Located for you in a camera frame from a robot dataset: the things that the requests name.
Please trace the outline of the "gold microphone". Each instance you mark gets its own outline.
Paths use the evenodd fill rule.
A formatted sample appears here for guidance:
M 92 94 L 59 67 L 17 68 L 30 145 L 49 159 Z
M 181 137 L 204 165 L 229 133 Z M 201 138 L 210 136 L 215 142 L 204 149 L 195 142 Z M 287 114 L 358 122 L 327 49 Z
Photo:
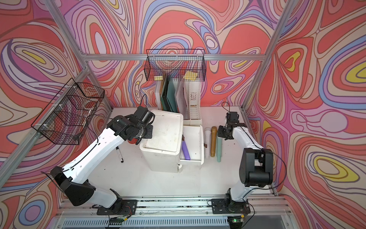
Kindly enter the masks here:
M 217 127 L 213 126 L 211 128 L 211 149 L 210 149 L 211 157 L 215 157 L 216 154 L 216 140 L 217 140 Z

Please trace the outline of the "white microphone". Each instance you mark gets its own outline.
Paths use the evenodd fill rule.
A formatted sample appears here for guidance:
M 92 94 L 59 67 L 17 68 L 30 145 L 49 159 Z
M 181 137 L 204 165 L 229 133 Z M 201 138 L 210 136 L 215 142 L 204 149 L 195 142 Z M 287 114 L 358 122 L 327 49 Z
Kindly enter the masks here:
M 205 159 L 209 158 L 211 152 L 211 128 L 204 130 Z

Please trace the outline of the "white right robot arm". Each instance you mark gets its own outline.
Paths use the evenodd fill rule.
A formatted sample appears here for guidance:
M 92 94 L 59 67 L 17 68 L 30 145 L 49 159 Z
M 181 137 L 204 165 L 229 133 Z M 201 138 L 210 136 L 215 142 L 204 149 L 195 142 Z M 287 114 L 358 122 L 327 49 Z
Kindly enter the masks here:
M 224 140 L 235 140 L 242 147 L 239 166 L 239 181 L 229 188 L 225 197 L 210 200 L 213 214 L 250 213 L 249 196 L 273 183 L 272 151 L 264 149 L 250 135 L 243 124 L 226 124 L 218 129 L 218 136 Z

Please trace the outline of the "white drawer cabinet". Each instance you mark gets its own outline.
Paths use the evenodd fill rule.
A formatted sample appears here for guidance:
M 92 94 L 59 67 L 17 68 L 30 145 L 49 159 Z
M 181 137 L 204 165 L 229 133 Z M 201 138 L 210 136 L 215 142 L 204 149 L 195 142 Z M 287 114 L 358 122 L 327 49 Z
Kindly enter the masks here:
M 156 109 L 152 113 L 155 114 L 152 138 L 143 139 L 140 150 L 150 170 L 178 173 L 184 117 L 180 113 Z

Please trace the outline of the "purple microphone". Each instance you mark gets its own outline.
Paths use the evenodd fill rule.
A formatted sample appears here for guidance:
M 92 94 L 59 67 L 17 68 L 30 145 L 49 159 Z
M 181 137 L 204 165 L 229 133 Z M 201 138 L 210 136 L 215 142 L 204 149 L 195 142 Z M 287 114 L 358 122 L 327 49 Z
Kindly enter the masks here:
M 182 152 L 185 160 L 191 160 L 187 144 L 184 140 L 182 141 Z

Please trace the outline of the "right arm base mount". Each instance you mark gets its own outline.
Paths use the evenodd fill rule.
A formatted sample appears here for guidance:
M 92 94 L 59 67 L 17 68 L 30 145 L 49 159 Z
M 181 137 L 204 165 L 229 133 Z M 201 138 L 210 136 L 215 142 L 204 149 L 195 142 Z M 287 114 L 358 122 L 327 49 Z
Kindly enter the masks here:
M 214 198 L 210 200 L 213 214 L 242 214 L 251 213 L 248 202 L 235 202 L 224 198 Z

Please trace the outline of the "mint green microphone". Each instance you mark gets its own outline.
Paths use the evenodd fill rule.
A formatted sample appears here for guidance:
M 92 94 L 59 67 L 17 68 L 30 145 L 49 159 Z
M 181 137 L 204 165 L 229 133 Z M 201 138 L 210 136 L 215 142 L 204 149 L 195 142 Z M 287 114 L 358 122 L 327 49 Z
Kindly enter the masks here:
M 221 137 L 217 137 L 216 140 L 216 158 L 217 158 L 217 162 L 221 162 L 221 158 L 222 158 L 222 138 Z

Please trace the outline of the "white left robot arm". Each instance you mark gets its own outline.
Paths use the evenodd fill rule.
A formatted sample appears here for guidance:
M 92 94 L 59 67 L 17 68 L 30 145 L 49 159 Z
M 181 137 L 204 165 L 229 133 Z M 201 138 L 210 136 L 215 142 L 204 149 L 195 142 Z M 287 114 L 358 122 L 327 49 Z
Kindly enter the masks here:
M 74 206 L 91 203 L 110 208 L 116 203 L 119 199 L 117 193 L 91 184 L 89 175 L 122 143 L 151 139 L 154 120 L 155 115 L 151 112 L 144 117 L 118 115 L 76 159 L 51 170 L 55 183 Z

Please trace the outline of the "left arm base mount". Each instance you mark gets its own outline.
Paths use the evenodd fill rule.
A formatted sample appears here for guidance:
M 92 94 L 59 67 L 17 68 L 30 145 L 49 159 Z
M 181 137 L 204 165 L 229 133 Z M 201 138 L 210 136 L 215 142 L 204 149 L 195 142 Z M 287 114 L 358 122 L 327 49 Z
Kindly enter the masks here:
M 97 215 L 119 215 L 129 217 L 135 214 L 138 200 L 136 199 L 123 199 L 114 189 L 110 189 L 116 196 L 117 200 L 111 207 L 105 208 L 99 206 L 97 209 Z

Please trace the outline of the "white pull-out drawer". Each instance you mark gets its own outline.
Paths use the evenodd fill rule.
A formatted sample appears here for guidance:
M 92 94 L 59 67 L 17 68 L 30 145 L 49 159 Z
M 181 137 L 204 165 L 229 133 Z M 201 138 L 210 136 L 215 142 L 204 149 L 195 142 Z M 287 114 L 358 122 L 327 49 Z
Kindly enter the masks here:
M 201 167 L 205 161 L 204 134 L 202 126 L 183 126 L 183 136 L 190 160 L 186 160 L 181 150 L 179 164 Z

